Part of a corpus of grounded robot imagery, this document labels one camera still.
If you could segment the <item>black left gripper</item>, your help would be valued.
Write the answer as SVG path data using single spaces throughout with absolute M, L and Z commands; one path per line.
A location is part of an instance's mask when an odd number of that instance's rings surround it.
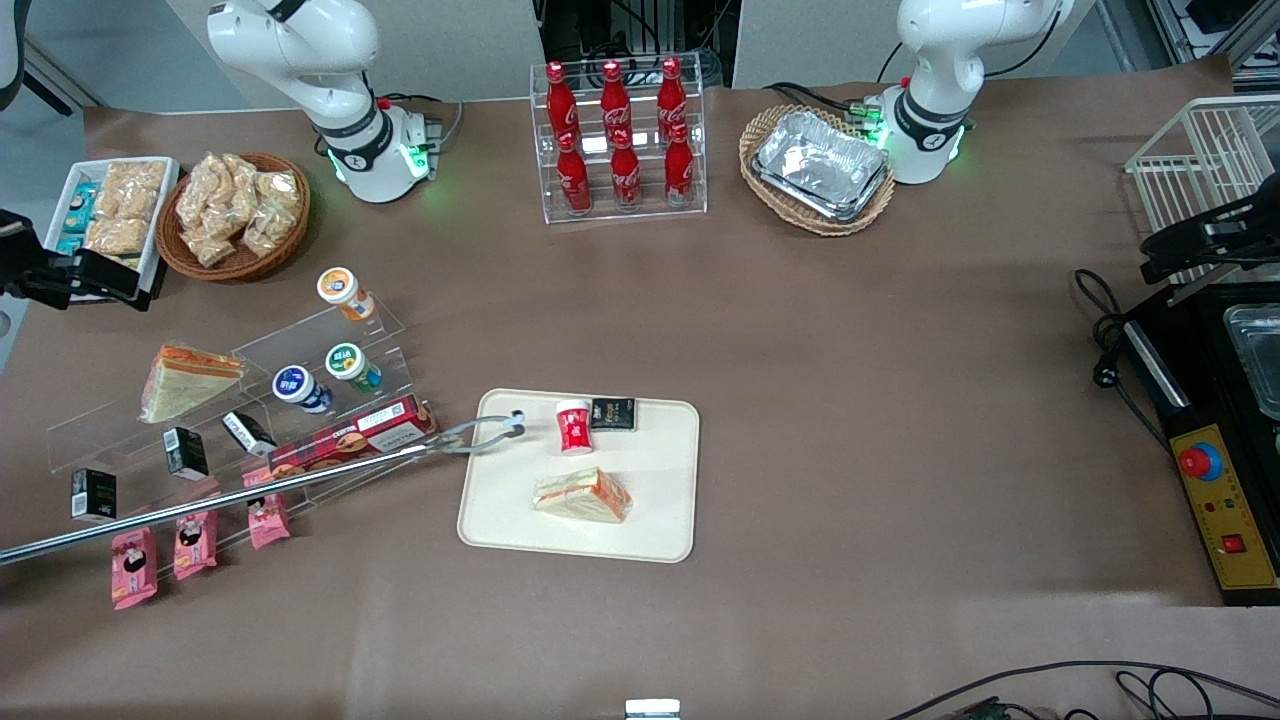
M 1140 275 L 1147 284 L 1243 256 L 1277 256 L 1277 196 L 1257 200 L 1245 210 L 1207 214 L 1199 228 L 1164 228 L 1140 243 L 1140 252 L 1146 256 Z

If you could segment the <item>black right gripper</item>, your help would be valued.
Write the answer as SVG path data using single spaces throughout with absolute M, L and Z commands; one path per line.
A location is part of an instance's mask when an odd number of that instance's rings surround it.
M 68 304 L 73 296 L 72 258 L 45 249 L 31 220 L 1 210 L 1 286 L 15 299 Z M 152 295 L 138 272 L 91 250 L 78 251 L 78 296 L 150 310 Z

